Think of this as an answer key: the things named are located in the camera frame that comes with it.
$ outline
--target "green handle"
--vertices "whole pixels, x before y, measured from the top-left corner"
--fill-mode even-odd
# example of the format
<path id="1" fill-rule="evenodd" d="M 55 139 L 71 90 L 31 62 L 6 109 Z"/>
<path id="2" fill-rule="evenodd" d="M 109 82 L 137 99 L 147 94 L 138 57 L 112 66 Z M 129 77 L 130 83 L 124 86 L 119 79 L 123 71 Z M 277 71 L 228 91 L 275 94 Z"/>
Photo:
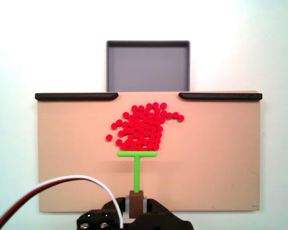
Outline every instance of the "green handle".
<path id="1" fill-rule="evenodd" d="M 119 151 L 117 153 L 119 157 L 134 157 L 133 191 L 135 193 L 140 192 L 140 158 L 156 157 L 157 155 L 158 153 L 156 151 Z"/>

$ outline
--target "black rubber edge strip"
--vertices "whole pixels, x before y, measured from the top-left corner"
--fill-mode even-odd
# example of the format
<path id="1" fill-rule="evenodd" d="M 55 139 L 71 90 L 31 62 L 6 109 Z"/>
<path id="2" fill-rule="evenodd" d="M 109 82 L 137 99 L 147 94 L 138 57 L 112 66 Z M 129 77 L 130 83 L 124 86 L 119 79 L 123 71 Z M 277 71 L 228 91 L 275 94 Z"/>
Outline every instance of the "black rubber edge strip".
<path id="1" fill-rule="evenodd" d="M 207 101 L 259 101 L 261 93 L 218 93 L 218 92 L 180 92 L 179 97 L 184 100 Z"/>
<path id="2" fill-rule="evenodd" d="M 117 92 L 91 93 L 36 93 L 38 101 L 112 101 L 119 96 Z"/>

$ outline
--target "tan board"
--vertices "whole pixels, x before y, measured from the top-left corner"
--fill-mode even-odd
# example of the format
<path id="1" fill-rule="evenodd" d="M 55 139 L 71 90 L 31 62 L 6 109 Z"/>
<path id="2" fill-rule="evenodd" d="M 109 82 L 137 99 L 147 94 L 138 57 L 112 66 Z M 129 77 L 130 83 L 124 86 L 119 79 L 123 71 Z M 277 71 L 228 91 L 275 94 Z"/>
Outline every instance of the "tan board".
<path id="1" fill-rule="evenodd" d="M 156 158 L 141 159 L 141 190 L 172 211 L 259 209 L 260 102 L 186 101 L 177 92 L 122 92 L 113 101 L 38 102 L 39 180 L 84 174 L 116 197 L 133 189 L 133 159 L 117 157 L 111 123 L 131 106 L 166 102 L 184 122 L 163 124 Z M 114 139 L 107 142 L 105 136 Z M 39 196 L 42 212 L 85 212 L 110 200 L 76 181 Z"/>

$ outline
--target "red circular token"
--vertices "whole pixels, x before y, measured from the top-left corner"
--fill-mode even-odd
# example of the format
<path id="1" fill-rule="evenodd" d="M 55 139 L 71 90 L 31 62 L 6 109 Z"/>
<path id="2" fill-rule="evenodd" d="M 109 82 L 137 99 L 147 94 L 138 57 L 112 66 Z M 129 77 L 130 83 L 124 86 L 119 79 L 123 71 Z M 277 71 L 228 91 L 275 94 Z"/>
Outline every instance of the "red circular token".
<path id="1" fill-rule="evenodd" d="M 140 121 L 140 122 L 139 122 L 139 126 L 140 126 L 140 127 L 144 127 L 144 126 L 145 126 L 145 122 L 144 122 L 144 121 Z"/>
<path id="2" fill-rule="evenodd" d="M 177 112 L 173 112 L 173 118 L 178 118 L 178 116 L 179 116 L 179 113 L 177 113 Z"/>
<path id="3" fill-rule="evenodd" d="M 158 144 L 154 144 L 154 150 L 158 150 L 160 147 Z"/>
<path id="4" fill-rule="evenodd" d="M 153 108 L 153 105 L 151 104 L 151 103 L 148 103 L 147 105 L 146 105 L 146 109 L 152 109 Z"/>
<path id="5" fill-rule="evenodd" d="M 130 140 L 130 141 L 133 140 L 133 135 L 132 134 L 128 135 L 128 140 Z"/>
<path id="6" fill-rule="evenodd" d="M 158 127 L 157 127 L 157 131 L 158 131 L 158 132 L 162 132 L 162 131 L 163 131 L 163 127 L 162 127 L 162 126 L 158 126 Z"/>
<path id="7" fill-rule="evenodd" d="M 139 135 L 140 135 L 139 132 L 134 132 L 134 133 L 133 133 L 134 138 L 138 138 Z"/>
<path id="8" fill-rule="evenodd" d="M 149 119 L 153 119 L 154 116 L 155 116 L 154 113 L 149 113 L 149 114 L 148 114 L 148 118 L 149 118 Z"/>
<path id="9" fill-rule="evenodd" d="M 148 145 L 148 140 L 147 139 L 143 139 L 142 144 L 143 145 Z"/>
<path id="10" fill-rule="evenodd" d="M 155 114 L 159 114 L 160 112 L 161 112 L 161 109 L 159 109 L 159 108 L 155 109 Z"/>
<path id="11" fill-rule="evenodd" d="M 112 138 L 113 138 L 113 136 L 112 136 L 111 134 L 109 134 L 109 135 L 106 136 L 107 141 L 111 141 Z"/>
<path id="12" fill-rule="evenodd" d="M 123 141 L 122 141 L 121 139 L 117 139 L 117 140 L 115 141 L 115 144 L 116 144 L 117 146 L 120 146 L 122 143 L 123 143 Z"/>
<path id="13" fill-rule="evenodd" d="M 172 117 L 173 117 L 173 114 L 172 114 L 172 113 L 168 113 L 168 114 L 167 114 L 167 118 L 168 118 L 168 119 L 172 119 Z"/>
<path id="14" fill-rule="evenodd" d="M 125 145 L 125 144 L 121 144 L 121 145 L 120 145 L 120 149 L 121 149 L 121 150 L 124 150 L 125 148 L 126 148 L 126 145 Z"/>
<path id="15" fill-rule="evenodd" d="M 124 136 L 124 131 L 123 130 L 119 131 L 119 137 L 122 138 L 123 136 Z"/>
<path id="16" fill-rule="evenodd" d="M 149 133 L 150 133 L 150 132 L 149 132 L 148 130 L 145 130 L 145 131 L 144 131 L 144 135 L 145 135 L 146 137 L 149 136 Z"/>
<path id="17" fill-rule="evenodd" d="M 161 116 L 167 116 L 167 111 L 162 110 L 162 111 L 161 111 Z"/>
<path id="18" fill-rule="evenodd" d="M 137 139 L 137 140 L 136 140 L 136 144 L 137 144 L 137 145 L 142 145 L 142 140 L 141 140 L 141 139 Z"/>
<path id="19" fill-rule="evenodd" d="M 137 147 L 137 149 L 138 149 L 138 151 L 142 151 L 142 150 L 143 150 L 143 146 L 142 146 L 142 145 L 139 145 L 139 146 Z"/>
<path id="20" fill-rule="evenodd" d="M 154 107 L 155 109 L 158 108 L 158 107 L 159 107 L 159 103 L 158 103 L 158 102 L 153 103 L 153 107 Z"/>
<path id="21" fill-rule="evenodd" d="M 139 110 L 140 112 L 143 112 L 143 111 L 144 111 L 144 106 L 140 105 L 140 106 L 138 107 L 138 110 Z"/>
<path id="22" fill-rule="evenodd" d="M 137 107 L 136 105 L 133 105 L 133 106 L 131 107 L 131 110 L 132 110 L 133 112 L 135 112 L 135 111 L 138 110 L 138 107 Z"/>
<path id="23" fill-rule="evenodd" d="M 149 114 L 149 109 L 144 109 L 144 114 L 148 115 Z"/>
<path id="24" fill-rule="evenodd" d="M 152 132 L 156 132 L 157 131 L 157 126 L 152 126 L 150 129 L 151 129 Z"/>
<path id="25" fill-rule="evenodd" d="M 160 117 L 161 123 L 164 123 L 166 120 L 167 120 L 167 119 L 166 119 L 164 116 Z"/>
<path id="26" fill-rule="evenodd" d="M 123 117 L 127 119 L 129 117 L 129 113 L 128 112 L 123 113 Z"/>
<path id="27" fill-rule="evenodd" d="M 155 125 L 156 125 L 156 126 L 160 126 L 160 125 L 161 125 L 161 121 L 159 121 L 159 120 L 156 121 L 156 122 L 155 122 Z"/>
<path id="28" fill-rule="evenodd" d="M 157 133 L 156 133 L 156 137 L 157 137 L 157 138 L 161 138 L 161 137 L 162 137 L 162 134 L 161 134 L 160 132 L 157 132 Z"/>
<path id="29" fill-rule="evenodd" d="M 161 109 L 166 109 L 167 108 L 167 104 L 165 102 L 161 103 L 160 107 Z"/>
<path id="30" fill-rule="evenodd" d="M 133 120 L 133 122 L 134 122 L 135 124 L 138 124 L 138 123 L 140 122 L 140 119 L 136 117 L 136 118 Z"/>
<path id="31" fill-rule="evenodd" d="M 179 116 L 178 116 L 178 120 L 179 120 L 179 121 L 183 121 L 183 120 L 184 120 L 184 116 L 183 116 L 183 115 L 179 115 Z"/>
<path id="32" fill-rule="evenodd" d="M 161 142 L 160 138 L 156 138 L 156 139 L 155 139 L 155 143 L 156 143 L 156 144 L 160 144 L 160 142 Z"/>
<path id="33" fill-rule="evenodd" d="M 146 117 L 143 118 L 143 121 L 144 121 L 145 123 L 148 123 L 149 118 L 146 116 Z"/>
<path id="34" fill-rule="evenodd" d="M 134 130 L 139 130 L 139 128 L 140 128 L 139 124 L 134 125 Z"/>
<path id="35" fill-rule="evenodd" d="M 112 129 L 116 129 L 116 128 L 117 128 L 117 124 L 116 124 L 116 123 L 112 123 L 112 124 L 111 124 L 111 128 L 112 128 Z"/>
<path id="36" fill-rule="evenodd" d="M 130 146 L 133 147 L 133 148 L 136 147 L 136 142 L 133 140 L 133 141 L 130 143 Z"/>
<path id="37" fill-rule="evenodd" d="M 116 121 L 116 125 L 117 125 L 117 126 L 121 126 L 122 124 L 123 124 L 123 121 L 122 121 L 122 120 L 118 119 L 118 120 Z"/>
<path id="38" fill-rule="evenodd" d="M 145 113 L 144 112 L 140 112 L 139 118 L 143 119 L 144 117 L 145 117 Z"/>
<path id="39" fill-rule="evenodd" d="M 159 120 L 159 119 L 160 119 L 160 115 L 159 115 L 159 114 L 155 114 L 155 115 L 154 115 L 154 119 L 155 119 L 155 120 Z"/>
<path id="40" fill-rule="evenodd" d="M 154 119 L 150 119 L 149 122 L 148 122 L 150 125 L 153 125 L 155 123 L 155 120 Z"/>

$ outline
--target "white wall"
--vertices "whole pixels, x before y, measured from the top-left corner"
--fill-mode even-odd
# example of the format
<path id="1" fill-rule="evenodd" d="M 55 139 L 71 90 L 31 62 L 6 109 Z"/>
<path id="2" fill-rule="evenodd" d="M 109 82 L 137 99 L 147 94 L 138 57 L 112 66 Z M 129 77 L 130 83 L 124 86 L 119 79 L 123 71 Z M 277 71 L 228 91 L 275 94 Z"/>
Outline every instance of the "white wall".
<path id="1" fill-rule="evenodd" d="M 261 210 L 178 216 L 197 230 L 288 230 L 288 1 L 98 2 L 0 1 L 0 215 L 38 182 L 36 92 L 105 91 L 107 40 L 187 39 L 191 90 L 264 95 Z M 35 197 L 5 229 L 75 230 L 79 216 L 39 213 Z"/>

